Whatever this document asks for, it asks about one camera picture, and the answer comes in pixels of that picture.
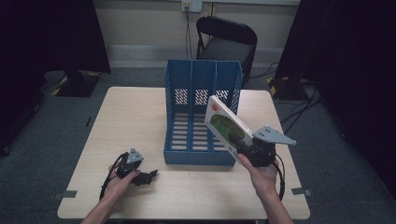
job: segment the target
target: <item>gray carpet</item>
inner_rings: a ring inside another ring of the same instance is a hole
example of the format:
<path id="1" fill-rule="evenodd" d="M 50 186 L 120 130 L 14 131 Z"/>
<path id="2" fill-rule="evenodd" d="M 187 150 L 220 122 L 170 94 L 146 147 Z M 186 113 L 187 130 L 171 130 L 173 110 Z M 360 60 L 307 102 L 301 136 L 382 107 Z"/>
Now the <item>gray carpet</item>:
<path id="1" fill-rule="evenodd" d="M 265 70 L 254 68 L 252 75 Z M 112 86 L 163 87 L 164 71 L 114 68 L 112 75 L 99 79 L 90 98 L 54 97 L 56 86 L 44 89 L 40 109 L 10 145 L 10 155 L 0 158 L 0 223 L 79 223 L 57 217 L 60 201 L 53 195 L 67 188 L 106 90 Z M 47 73 L 46 85 L 62 75 Z M 268 90 L 265 77 L 251 79 L 245 89 Z M 312 92 L 313 87 L 306 89 Z M 304 107 L 296 103 L 300 102 L 275 101 L 281 120 Z M 318 103 L 288 132 L 298 141 L 290 152 L 301 183 L 313 192 L 307 197 L 311 217 L 295 223 L 395 223 L 395 202 L 341 130 L 338 120 Z"/>

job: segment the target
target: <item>black chair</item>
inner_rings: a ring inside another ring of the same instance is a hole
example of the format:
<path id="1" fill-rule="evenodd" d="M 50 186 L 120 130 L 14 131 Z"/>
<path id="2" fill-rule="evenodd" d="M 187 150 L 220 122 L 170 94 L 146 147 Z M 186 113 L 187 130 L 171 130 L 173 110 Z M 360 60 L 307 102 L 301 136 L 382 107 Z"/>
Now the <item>black chair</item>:
<path id="1" fill-rule="evenodd" d="M 197 60 L 238 61 L 248 82 L 257 46 L 256 33 L 244 23 L 205 16 L 196 22 L 198 31 Z M 202 34 L 209 35 L 204 45 Z"/>

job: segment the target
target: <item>book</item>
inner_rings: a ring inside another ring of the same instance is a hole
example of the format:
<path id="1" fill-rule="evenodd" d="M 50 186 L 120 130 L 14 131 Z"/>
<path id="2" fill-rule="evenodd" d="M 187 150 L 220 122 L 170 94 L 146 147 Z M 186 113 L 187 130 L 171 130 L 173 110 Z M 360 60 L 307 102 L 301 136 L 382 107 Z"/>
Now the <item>book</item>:
<path id="1" fill-rule="evenodd" d="M 234 139 L 251 145 L 253 131 L 239 119 L 218 97 L 210 96 L 205 113 L 205 125 L 239 163 Z"/>

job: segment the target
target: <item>wooden table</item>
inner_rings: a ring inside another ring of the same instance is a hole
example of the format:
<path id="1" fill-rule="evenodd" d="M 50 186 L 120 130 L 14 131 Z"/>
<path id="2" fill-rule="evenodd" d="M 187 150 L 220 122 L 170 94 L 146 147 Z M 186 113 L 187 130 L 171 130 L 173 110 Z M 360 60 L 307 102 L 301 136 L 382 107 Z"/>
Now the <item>wooden table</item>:
<path id="1" fill-rule="evenodd" d="M 238 117 L 251 130 L 268 124 L 281 131 L 267 91 L 241 91 Z M 77 195 L 63 198 L 58 216 L 77 219 L 87 216 L 98 203 L 108 166 L 134 147 L 145 157 L 139 169 L 146 173 L 158 169 L 159 173 L 150 185 L 131 185 L 112 218 L 266 219 L 248 171 L 242 165 L 167 165 L 163 158 L 165 132 L 164 88 L 109 89 L 67 188 L 76 190 Z M 309 218 L 305 196 L 291 193 L 301 184 L 289 149 L 277 145 L 276 151 L 286 165 L 283 204 L 293 219 Z"/>

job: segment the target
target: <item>white wall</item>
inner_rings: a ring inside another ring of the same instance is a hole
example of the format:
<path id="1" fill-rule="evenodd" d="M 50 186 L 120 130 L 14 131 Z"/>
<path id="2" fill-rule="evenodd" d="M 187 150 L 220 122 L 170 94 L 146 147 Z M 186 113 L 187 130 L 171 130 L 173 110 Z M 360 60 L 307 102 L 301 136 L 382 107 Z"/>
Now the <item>white wall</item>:
<path id="1" fill-rule="evenodd" d="M 263 52 L 281 53 L 297 11 L 295 1 L 284 1 L 286 5 L 220 2 L 213 5 L 213 10 L 211 3 L 203 2 L 202 13 L 190 13 L 193 56 L 198 39 L 195 22 L 211 11 L 215 16 L 245 23 L 256 32 L 259 39 L 256 59 Z M 158 46 L 184 53 L 187 19 L 181 12 L 180 1 L 96 0 L 94 3 L 107 45 Z"/>

